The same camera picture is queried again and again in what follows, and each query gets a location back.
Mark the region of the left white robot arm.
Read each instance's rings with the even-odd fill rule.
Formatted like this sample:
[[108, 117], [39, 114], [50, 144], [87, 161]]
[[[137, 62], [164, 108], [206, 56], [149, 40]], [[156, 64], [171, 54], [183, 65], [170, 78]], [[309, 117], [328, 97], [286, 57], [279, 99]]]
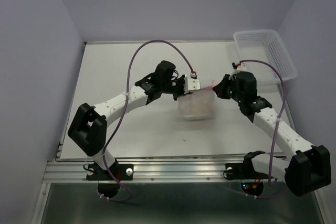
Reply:
[[162, 94], [171, 94], [173, 99], [186, 94], [187, 76], [173, 77], [176, 66], [161, 61], [153, 73], [148, 74], [126, 92], [99, 104], [82, 104], [76, 111], [68, 130], [68, 136], [99, 166], [99, 173], [106, 179], [117, 172], [117, 160], [105, 147], [107, 129], [126, 113], [148, 105]]

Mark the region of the white mesh laundry bag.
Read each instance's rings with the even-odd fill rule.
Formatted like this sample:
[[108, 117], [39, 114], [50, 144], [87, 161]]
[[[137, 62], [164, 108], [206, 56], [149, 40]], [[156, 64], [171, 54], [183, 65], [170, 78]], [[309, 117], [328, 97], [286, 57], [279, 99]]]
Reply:
[[205, 120], [214, 116], [214, 85], [215, 82], [212, 81], [206, 86], [201, 86], [200, 90], [178, 98], [178, 111], [183, 119]]

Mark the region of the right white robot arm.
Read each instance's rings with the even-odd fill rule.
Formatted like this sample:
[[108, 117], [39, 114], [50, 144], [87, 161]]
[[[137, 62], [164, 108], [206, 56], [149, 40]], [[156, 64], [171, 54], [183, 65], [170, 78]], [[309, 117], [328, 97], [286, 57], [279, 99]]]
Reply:
[[251, 72], [226, 74], [213, 91], [220, 99], [237, 102], [241, 113], [271, 137], [272, 144], [286, 157], [276, 158], [263, 151], [249, 152], [241, 163], [226, 164], [224, 178], [242, 180], [270, 176], [285, 182], [296, 196], [331, 184], [328, 149], [323, 145], [314, 146], [284, 122], [271, 103], [257, 94], [257, 80]]

